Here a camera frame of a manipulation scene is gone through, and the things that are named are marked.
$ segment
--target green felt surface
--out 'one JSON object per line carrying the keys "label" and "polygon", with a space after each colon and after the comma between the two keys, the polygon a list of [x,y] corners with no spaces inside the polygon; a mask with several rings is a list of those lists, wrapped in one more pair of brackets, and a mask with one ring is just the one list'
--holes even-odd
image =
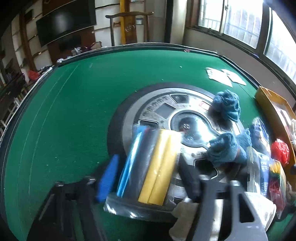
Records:
{"label": "green felt surface", "polygon": [[[137,50],[87,58],[59,67],[27,107],[13,138],[5,172],[5,206],[10,229],[25,241],[34,216],[53,183],[80,180],[108,159],[107,129],[118,105],[136,90],[162,82],[194,85],[216,94],[237,93],[244,127],[260,116],[247,83],[233,88],[207,76],[206,67],[234,68],[221,59],[171,50]],[[159,229],[170,240],[171,225],[105,213],[98,205],[109,240],[153,240]]]}

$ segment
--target window frame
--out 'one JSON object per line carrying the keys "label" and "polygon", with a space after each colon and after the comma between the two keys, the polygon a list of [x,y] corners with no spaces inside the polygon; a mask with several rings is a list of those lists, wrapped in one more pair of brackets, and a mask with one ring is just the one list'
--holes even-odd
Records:
{"label": "window frame", "polygon": [[[220,29],[219,31],[215,31],[206,27],[199,26],[198,22],[200,20],[200,8],[201,8],[201,0],[192,0],[191,2],[191,12],[190,18],[191,21],[189,22],[190,29],[194,29],[211,36],[217,37],[227,43],[234,45],[235,47],[239,48],[240,50],[248,53],[256,60],[261,62],[265,67],[267,67],[289,90],[291,95],[296,100],[296,83],[272,60],[270,60],[265,53],[269,46],[271,40],[271,31],[272,31],[272,9],[268,6],[265,2],[263,2],[262,6],[262,22],[261,22],[261,29],[259,33],[259,39],[257,43],[256,49],[251,47],[250,45],[231,37],[227,34],[224,34],[224,28],[226,23],[226,15],[227,15],[227,8],[228,8],[228,0],[223,0],[223,9],[221,14],[221,22],[220,22]],[[296,37],[293,33],[291,33],[290,28],[286,25],[286,23],[281,19],[284,23],[286,28],[288,29],[289,33],[293,37],[294,41],[296,42]]]}

